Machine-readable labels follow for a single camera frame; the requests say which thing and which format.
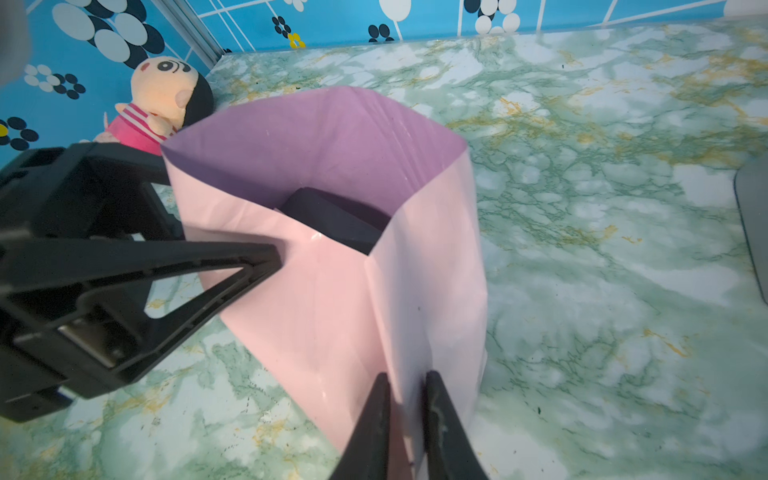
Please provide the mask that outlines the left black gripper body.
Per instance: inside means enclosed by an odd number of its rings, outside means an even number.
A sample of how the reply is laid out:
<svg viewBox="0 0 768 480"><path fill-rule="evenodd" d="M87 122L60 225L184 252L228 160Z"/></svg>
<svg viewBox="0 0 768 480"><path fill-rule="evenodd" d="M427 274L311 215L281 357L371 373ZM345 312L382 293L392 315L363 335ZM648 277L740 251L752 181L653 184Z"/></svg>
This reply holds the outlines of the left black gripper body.
<svg viewBox="0 0 768 480"><path fill-rule="evenodd" d="M27 422L134 383L276 273L271 244L193 242L162 158L116 143L1 171L1 415Z"/></svg>

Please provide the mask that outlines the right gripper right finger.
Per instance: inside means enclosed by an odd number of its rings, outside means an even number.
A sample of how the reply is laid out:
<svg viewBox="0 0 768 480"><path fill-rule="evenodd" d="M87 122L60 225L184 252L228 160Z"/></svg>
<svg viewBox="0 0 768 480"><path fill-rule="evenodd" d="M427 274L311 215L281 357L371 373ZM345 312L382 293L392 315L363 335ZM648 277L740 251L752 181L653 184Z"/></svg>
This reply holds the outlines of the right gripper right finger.
<svg viewBox="0 0 768 480"><path fill-rule="evenodd" d="M439 372L426 374L423 409L428 476L432 480L488 480L471 447Z"/></svg>

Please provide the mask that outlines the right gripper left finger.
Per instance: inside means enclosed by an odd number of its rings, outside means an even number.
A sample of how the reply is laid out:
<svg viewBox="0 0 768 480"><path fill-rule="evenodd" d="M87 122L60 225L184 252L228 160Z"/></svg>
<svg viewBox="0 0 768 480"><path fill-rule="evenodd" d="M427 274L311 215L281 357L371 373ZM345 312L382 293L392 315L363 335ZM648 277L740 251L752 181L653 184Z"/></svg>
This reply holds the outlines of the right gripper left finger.
<svg viewBox="0 0 768 480"><path fill-rule="evenodd" d="M329 480L386 480L389 465L391 387L386 373L372 385L350 440Z"/></svg>

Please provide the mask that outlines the purple wrapping paper sheet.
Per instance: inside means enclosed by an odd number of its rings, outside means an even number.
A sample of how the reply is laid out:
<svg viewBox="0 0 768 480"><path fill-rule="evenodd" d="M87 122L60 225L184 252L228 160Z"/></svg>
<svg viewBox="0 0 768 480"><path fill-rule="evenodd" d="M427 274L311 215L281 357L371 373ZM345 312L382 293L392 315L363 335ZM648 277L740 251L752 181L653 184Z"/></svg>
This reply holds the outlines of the purple wrapping paper sheet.
<svg viewBox="0 0 768 480"><path fill-rule="evenodd" d="M468 419L487 357L466 141L372 90L333 87L229 107L162 151L187 239L280 252L282 268L227 307L225 325L340 449L386 373L389 477L422 478L426 374ZM369 255L278 210L305 187L390 216Z"/></svg>

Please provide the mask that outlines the dark blue gift box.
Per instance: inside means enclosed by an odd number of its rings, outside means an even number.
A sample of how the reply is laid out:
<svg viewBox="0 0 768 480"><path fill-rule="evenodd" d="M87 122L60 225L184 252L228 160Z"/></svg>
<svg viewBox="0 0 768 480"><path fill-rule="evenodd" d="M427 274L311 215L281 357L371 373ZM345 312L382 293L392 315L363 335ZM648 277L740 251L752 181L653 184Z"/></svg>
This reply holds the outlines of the dark blue gift box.
<svg viewBox="0 0 768 480"><path fill-rule="evenodd" d="M390 221L390 216L369 205L307 187L295 191L278 210L365 255Z"/></svg>

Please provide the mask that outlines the pink plush doll toy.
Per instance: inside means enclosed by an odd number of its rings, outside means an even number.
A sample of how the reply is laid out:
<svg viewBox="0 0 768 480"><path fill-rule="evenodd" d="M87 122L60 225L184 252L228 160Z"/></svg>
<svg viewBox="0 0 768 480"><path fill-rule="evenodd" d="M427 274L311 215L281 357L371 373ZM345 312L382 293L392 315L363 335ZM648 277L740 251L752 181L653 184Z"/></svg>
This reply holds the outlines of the pink plush doll toy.
<svg viewBox="0 0 768 480"><path fill-rule="evenodd" d="M118 143L152 155L185 127L211 114L214 96L205 76L188 63L160 56L144 60L131 77L132 99L116 105L96 143Z"/></svg>

